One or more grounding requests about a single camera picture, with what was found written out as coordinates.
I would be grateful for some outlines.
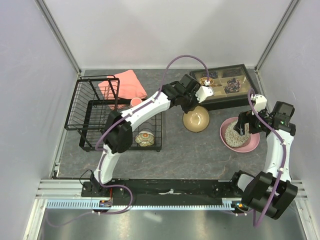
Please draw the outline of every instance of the white backdrop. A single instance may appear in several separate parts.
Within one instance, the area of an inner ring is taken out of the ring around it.
[[[45,2],[81,68],[126,69],[254,66],[290,0]]]
[[[34,0],[3,1],[0,15],[0,239],[20,240],[77,74]]]
[[[320,225],[320,1],[300,1],[261,68],[269,105],[293,104],[290,172],[301,179]]]

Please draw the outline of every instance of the pink towel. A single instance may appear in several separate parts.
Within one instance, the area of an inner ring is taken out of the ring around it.
[[[140,98],[144,99],[147,97],[147,93],[140,81],[138,80],[135,72],[133,70],[128,70],[122,73],[114,75],[116,78],[120,79],[119,83],[119,93],[118,97],[122,99],[133,99]],[[109,82],[103,81],[98,84],[100,91],[104,95],[104,98],[107,100],[115,99],[114,95],[111,92]],[[118,105],[118,109],[123,108],[125,105]]]

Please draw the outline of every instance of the wire basket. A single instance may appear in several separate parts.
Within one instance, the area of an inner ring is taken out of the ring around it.
[[[108,81],[108,86],[98,84]],[[77,131],[80,135],[79,146],[89,152],[95,150],[95,145],[105,131],[106,121],[112,110],[129,109],[130,99],[119,98],[120,80],[114,75],[99,75],[81,77],[75,85],[65,129]],[[154,136],[154,144],[140,146],[135,138],[141,131],[148,131]],[[162,149],[162,114],[159,113],[133,131],[130,150]]]

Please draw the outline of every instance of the metal wire rack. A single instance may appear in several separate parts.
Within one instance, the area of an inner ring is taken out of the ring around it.
[[[108,81],[106,86],[98,84]],[[89,152],[95,150],[95,145],[105,131],[109,113],[112,110],[125,110],[129,108],[130,99],[119,98],[120,80],[114,75],[99,75],[81,77],[75,85],[65,129],[77,131],[80,135],[79,146]],[[136,137],[141,131],[148,131],[154,136],[154,144],[140,146]],[[130,150],[162,149],[162,114],[159,113],[133,131],[132,146]]]

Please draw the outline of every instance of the dark patterned object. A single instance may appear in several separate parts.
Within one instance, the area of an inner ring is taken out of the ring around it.
[[[202,74],[202,77],[207,77],[207,73],[204,72]],[[217,79],[218,78],[218,72],[217,71],[209,71],[209,77],[212,78],[212,79]]]
[[[240,81],[235,77],[227,81],[227,84],[228,85],[224,88],[226,94],[238,93],[241,88]]]
[[[229,78],[229,77],[240,76],[242,74],[243,73],[241,71],[241,68],[232,68],[232,69],[224,70],[222,77]]]

